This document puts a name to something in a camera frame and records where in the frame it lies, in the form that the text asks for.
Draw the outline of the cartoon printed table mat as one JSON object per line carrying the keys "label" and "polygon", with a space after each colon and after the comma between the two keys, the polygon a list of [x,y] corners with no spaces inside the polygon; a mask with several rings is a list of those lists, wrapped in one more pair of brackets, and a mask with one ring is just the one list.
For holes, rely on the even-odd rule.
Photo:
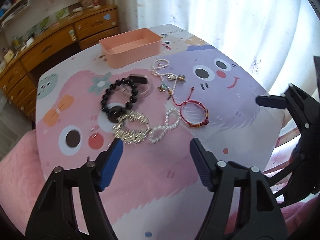
{"label": "cartoon printed table mat", "polygon": [[[189,152],[198,138],[217,159],[264,170],[284,113],[256,104],[264,88],[218,49],[171,24],[151,28],[161,52],[112,69],[95,45],[40,77],[36,135],[43,174],[82,166],[114,139],[101,97],[117,80],[146,75],[152,92],[133,109],[151,134],[125,144],[111,184],[100,195],[119,239],[194,239],[212,194]],[[177,79],[170,81],[169,74]],[[164,82],[170,92],[159,92]]]}

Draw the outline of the pink plastic tray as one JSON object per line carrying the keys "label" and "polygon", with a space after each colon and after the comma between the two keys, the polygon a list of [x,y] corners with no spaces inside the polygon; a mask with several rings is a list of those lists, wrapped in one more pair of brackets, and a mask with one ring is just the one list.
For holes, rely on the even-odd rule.
{"label": "pink plastic tray", "polygon": [[99,43],[109,67],[113,69],[123,68],[161,51],[161,37],[147,28],[106,37]]}

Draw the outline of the pink fuzzy blanket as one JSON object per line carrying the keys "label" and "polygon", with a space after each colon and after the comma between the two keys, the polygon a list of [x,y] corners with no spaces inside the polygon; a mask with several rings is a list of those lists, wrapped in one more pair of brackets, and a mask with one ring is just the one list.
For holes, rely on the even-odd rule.
{"label": "pink fuzzy blanket", "polygon": [[1,160],[1,206],[20,233],[45,184],[36,131],[27,132]]}

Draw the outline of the wooden desk with drawers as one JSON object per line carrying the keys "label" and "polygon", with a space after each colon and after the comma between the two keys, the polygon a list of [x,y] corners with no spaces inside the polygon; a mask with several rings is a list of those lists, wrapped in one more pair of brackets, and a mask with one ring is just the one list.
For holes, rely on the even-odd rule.
{"label": "wooden desk with drawers", "polygon": [[50,26],[1,72],[1,90],[29,120],[35,120],[40,76],[68,57],[120,33],[118,8],[85,9]]}

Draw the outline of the white patterned curtain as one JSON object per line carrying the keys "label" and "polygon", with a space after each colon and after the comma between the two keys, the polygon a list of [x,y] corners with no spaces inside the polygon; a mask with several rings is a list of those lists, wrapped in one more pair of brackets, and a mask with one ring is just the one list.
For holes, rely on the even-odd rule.
{"label": "white patterned curtain", "polygon": [[139,27],[176,25],[238,63],[269,93],[317,89],[319,19],[308,0],[137,0]]}

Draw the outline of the blue flower clip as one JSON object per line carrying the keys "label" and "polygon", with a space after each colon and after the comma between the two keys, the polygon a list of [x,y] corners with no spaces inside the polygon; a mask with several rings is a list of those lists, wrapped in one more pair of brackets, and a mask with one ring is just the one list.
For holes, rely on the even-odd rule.
{"label": "blue flower clip", "polygon": [[159,92],[170,92],[170,87],[166,83],[162,82],[161,85],[158,87],[158,91]]}

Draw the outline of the round pearl brooch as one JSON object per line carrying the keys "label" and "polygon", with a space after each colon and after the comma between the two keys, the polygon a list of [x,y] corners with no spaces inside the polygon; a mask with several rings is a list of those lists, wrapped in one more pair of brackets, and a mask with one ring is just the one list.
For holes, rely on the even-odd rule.
{"label": "round pearl brooch", "polygon": [[168,75],[168,79],[169,79],[170,81],[174,81],[174,80],[177,79],[177,76],[176,76],[175,74],[169,74],[169,75]]}

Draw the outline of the pink smart watch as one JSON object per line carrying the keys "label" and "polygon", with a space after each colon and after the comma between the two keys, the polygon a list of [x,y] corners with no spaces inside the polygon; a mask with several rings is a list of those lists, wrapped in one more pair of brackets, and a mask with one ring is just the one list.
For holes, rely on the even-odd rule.
{"label": "pink smart watch", "polygon": [[[131,80],[132,83],[136,86],[139,99],[146,98],[151,94],[152,84],[146,75],[130,74],[127,79]],[[122,85],[121,91],[126,97],[129,97],[131,95],[131,87],[128,84]]]}

